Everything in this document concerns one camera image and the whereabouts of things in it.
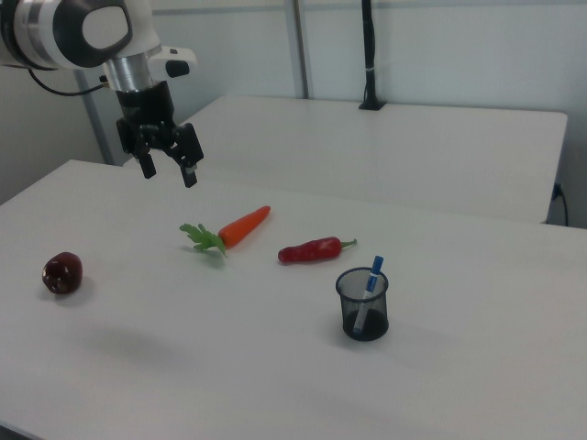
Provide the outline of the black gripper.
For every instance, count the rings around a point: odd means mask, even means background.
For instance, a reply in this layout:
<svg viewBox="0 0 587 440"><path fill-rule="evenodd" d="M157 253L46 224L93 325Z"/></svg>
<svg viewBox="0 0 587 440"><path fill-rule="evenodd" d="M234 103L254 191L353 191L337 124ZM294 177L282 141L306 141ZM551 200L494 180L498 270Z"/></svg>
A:
<svg viewBox="0 0 587 440"><path fill-rule="evenodd" d="M156 174L148 140L142 134L153 135L155 149L163 150L179 166L186 188L197 184L195 170L204 158L194 126L186 123L176 126L173 120L174 105L166 81L143 90L116 92L123 116L116 121L116 128L125 153L136 157L146 179Z"/></svg>

